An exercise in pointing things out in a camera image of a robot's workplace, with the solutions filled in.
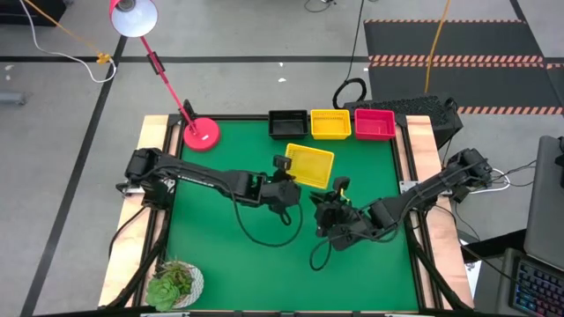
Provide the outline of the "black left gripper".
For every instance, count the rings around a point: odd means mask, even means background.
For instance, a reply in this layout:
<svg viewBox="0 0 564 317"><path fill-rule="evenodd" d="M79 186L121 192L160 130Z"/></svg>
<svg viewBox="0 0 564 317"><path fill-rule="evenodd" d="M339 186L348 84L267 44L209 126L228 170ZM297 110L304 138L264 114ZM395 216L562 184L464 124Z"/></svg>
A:
<svg viewBox="0 0 564 317"><path fill-rule="evenodd" d="M275 155L273 166L276 171L267 176L263 188L263 202L271 211L280 217L288 217L288 207L297 205L301 199L301 187L294 181L295 177L289 173L292 160L285 156Z"/></svg>

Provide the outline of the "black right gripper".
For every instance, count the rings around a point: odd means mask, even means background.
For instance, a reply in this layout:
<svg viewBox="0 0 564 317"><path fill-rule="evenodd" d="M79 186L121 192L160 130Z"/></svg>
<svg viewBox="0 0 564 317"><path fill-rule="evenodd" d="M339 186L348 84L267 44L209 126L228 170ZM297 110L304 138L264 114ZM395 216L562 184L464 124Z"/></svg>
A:
<svg viewBox="0 0 564 317"><path fill-rule="evenodd" d="M344 251L361 240L371 240L372 223L359 209L353 207L350 199L345 197L345 191L350 185L348 177L338 177L333 182L333 192L330 194L329 219L316 222L315 235L326 237L337 251ZM326 194L311 193L311 202L317 206L326 202Z"/></svg>

